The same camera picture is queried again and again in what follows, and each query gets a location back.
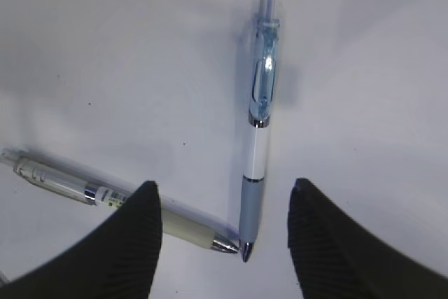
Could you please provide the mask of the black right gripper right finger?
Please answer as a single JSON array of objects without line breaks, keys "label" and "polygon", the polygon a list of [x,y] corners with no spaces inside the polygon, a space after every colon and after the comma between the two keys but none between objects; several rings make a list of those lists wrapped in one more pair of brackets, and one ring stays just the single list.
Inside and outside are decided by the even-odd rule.
[{"label": "black right gripper right finger", "polygon": [[309,179],[290,194],[288,248],[304,298],[446,298],[447,277],[366,230]]}]

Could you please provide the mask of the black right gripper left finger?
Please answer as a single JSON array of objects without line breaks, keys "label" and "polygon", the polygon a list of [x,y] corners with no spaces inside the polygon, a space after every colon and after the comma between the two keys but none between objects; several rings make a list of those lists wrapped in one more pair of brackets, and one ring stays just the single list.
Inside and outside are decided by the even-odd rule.
[{"label": "black right gripper left finger", "polygon": [[144,182],[87,237],[1,287],[2,298],[147,298],[162,246],[158,185]]}]

